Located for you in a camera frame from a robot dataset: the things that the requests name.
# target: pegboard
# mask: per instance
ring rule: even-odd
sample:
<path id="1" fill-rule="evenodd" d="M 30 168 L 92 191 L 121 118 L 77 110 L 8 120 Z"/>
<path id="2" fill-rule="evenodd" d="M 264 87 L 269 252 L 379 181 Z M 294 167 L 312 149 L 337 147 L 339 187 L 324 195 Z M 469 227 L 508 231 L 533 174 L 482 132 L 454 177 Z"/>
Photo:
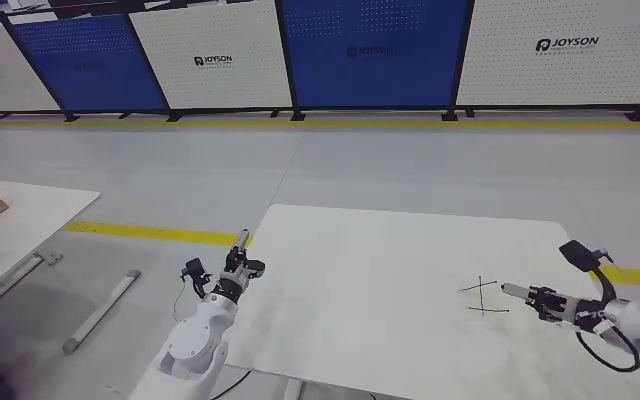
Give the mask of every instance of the pegboard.
<path id="1" fill-rule="evenodd" d="M 627 1 L 476 0 L 457 103 L 640 103 Z"/>
<path id="2" fill-rule="evenodd" d="M 283 0 L 300 106 L 446 106 L 466 3 Z"/>
<path id="3" fill-rule="evenodd" d="M 272 1 L 132 14 L 171 108 L 291 107 Z"/>
<path id="4" fill-rule="evenodd" d="M 0 111 L 52 111 L 60 108 L 0 25 Z"/>
<path id="5" fill-rule="evenodd" d="M 160 110 L 160 89 L 121 15 L 15 25 L 67 110 Z"/>

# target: white desk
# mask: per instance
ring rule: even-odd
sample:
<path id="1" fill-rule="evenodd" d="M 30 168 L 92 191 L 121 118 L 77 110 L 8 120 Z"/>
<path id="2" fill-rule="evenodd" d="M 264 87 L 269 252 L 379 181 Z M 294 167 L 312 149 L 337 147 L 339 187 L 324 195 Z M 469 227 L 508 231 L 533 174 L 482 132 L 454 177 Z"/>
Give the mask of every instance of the white desk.
<path id="1" fill-rule="evenodd" d="M 98 196 L 97 192 L 0 181 L 0 199 L 9 205 L 0 214 L 0 277 L 11 274 Z"/>
<path id="2" fill-rule="evenodd" d="M 640 379 L 593 360 L 498 284 L 598 297 L 552 222 L 272 206 L 249 248 L 266 262 L 226 336 L 227 363 L 408 399 L 633 399 Z M 600 343 L 598 338 L 589 342 Z M 605 358 L 630 356 L 605 345 Z"/>
<path id="3" fill-rule="evenodd" d="M 43 248 L 44 242 L 98 198 L 100 193 L 0 181 L 0 199 L 9 209 L 0 214 L 0 296 L 35 267 L 50 266 L 62 255 Z M 70 354 L 98 324 L 131 283 L 140 275 L 130 271 L 107 303 L 97 308 L 65 343 Z"/>

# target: yellow floor stripe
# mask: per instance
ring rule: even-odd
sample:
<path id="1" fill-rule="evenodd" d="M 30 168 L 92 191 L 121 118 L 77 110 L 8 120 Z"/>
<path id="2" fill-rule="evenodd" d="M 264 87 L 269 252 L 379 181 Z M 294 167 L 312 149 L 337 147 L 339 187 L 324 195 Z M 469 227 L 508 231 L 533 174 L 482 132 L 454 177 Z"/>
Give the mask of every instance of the yellow floor stripe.
<path id="1" fill-rule="evenodd" d="M 137 237 L 144 239 L 171 240 L 176 242 L 205 243 L 231 246 L 237 233 L 191 231 L 185 229 L 158 228 L 153 226 L 135 226 L 105 224 L 102 222 L 71 222 L 65 227 L 70 232 L 97 233 L 100 235 Z"/>
<path id="2" fill-rule="evenodd" d="M 71 222 L 65 227 L 65 230 L 69 232 L 96 233 L 100 235 L 216 244 L 222 246 L 231 246 L 235 242 L 236 238 L 236 233 L 231 232 L 191 231 L 186 229 L 106 224 L 90 221 Z M 640 284 L 640 269 L 624 268 L 624 272 L 620 272 L 615 267 L 604 266 L 602 267 L 602 271 L 611 280 L 611 282 Z M 597 280 L 595 275 L 590 275 L 592 279 Z"/>
<path id="3" fill-rule="evenodd" d="M 600 268 L 602 272 L 614 283 L 627 283 L 630 285 L 640 285 L 640 269 L 621 268 L 622 271 L 613 266 L 603 266 Z M 598 280 L 593 272 L 589 272 L 591 279 Z"/>
<path id="4" fill-rule="evenodd" d="M 189 120 L 168 123 L 158 121 L 0 121 L 0 127 L 65 127 L 65 128 L 127 128 L 127 127 L 360 127 L 360 128 L 534 128 L 534 129 L 640 129 L 636 122 L 563 122 L 563 121 L 396 121 L 396 120 L 323 120 L 308 119 L 291 122 L 288 119 Z"/>

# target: blue wall panel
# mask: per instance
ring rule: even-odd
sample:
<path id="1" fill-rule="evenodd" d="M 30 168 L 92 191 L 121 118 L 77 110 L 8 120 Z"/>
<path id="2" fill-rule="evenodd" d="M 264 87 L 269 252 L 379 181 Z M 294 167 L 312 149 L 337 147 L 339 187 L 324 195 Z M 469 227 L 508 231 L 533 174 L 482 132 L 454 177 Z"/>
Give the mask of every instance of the blue wall panel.
<path id="1" fill-rule="evenodd" d="M 283 0 L 298 101 L 443 106 L 466 0 Z"/>
<path id="2" fill-rule="evenodd" d="M 14 28 L 66 109 L 165 107 L 123 16 L 37 22 Z"/>

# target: white robotic arm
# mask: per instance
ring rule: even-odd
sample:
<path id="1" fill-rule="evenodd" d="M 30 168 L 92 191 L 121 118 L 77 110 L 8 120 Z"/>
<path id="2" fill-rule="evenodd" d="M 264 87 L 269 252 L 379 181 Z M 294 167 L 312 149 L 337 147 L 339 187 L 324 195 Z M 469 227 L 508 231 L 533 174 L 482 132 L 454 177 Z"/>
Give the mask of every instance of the white robotic arm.
<path id="1" fill-rule="evenodd" d="M 212 293 L 204 285 L 207 274 L 199 259 L 182 270 L 182 279 L 190 276 L 193 288 L 202 299 L 195 315 L 176 325 L 145 371 L 131 400 L 205 400 L 208 399 L 227 357 L 228 345 L 222 335 L 235 320 L 238 299 L 249 280 L 262 276 L 264 263 L 248 260 L 246 244 L 249 232 L 238 234 L 229 251 L 226 265 Z"/>
<path id="2" fill-rule="evenodd" d="M 583 299 L 557 293 L 547 287 L 523 288 L 511 283 L 502 285 L 502 291 L 519 297 L 538 312 L 538 317 L 547 322 L 566 321 L 573 324 L 582 346 L 596 360 L 618 372 L 633 372 L 640 368 L 640 303 L 618 299 L 616 291 L 599 269 L 602 257 L 613 260 L 606 251 L 590 251 L 575 240 L 560 247 L 567 261 L 583 272 L 593 272 L 602 284 L 602 299 Z M 630 367 L 617 367 L 598 356 L 582 339 L 581 332 L 602 337 L 608 344 L 624 349 L 633 355 Z"/>

